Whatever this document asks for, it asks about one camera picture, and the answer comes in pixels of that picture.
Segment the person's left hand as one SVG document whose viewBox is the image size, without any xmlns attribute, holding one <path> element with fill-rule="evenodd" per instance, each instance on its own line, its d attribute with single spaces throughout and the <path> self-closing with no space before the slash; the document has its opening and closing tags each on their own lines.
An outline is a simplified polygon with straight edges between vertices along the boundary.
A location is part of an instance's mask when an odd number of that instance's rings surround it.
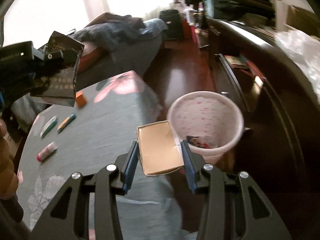
<svg viewBox="0 0 320 240">
<path fill-rule="evenodd" d="M 10 199 L 16 194 L 18 188 L 18 177 L 14 172 L 14 165 L 9 154 L 8 142 L 4 139 L 7 126 L 1 119 L 1 146 L 0 146 L 0 198 Z"/>
</svg>

